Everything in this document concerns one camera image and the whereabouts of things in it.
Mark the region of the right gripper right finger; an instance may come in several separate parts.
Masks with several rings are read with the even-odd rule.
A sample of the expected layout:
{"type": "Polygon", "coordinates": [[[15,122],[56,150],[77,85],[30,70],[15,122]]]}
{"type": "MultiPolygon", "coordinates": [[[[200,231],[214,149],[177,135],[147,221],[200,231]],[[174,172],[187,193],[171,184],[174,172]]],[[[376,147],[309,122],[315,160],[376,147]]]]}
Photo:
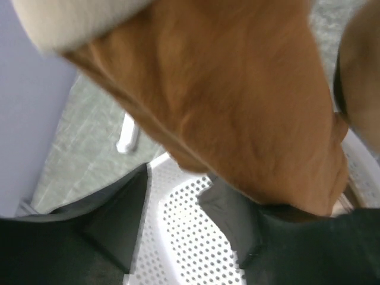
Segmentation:
{"type": "Polygon", "coordinates": [[[236,253],[248,284],[378,284],[379,210],[318,217],[254,203],[215,178],[200,206],[236,253]]]}

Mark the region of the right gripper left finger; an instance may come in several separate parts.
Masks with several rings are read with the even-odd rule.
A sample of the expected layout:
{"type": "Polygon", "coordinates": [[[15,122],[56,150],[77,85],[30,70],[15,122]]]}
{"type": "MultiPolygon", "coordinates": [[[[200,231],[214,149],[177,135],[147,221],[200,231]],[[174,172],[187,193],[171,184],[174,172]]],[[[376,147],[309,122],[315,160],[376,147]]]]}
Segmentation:
{"type": "Polygon", "coordinates": [[[47,214],[1,219],[2,284],[122,284],[135,269],[146,164],[47,214]]]}

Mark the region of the orange-brown underwear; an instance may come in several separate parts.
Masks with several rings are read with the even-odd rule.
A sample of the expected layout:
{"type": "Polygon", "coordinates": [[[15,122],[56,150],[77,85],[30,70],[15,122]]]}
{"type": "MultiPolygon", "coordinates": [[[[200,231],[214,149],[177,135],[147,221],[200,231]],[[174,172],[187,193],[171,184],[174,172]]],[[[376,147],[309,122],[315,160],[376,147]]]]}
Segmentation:
{"type": "Polygon", "coordinates": [[[311,1],[13,1],[30,40],[105,89],[178,165],[328,216],[347,183],[311,1]]]}

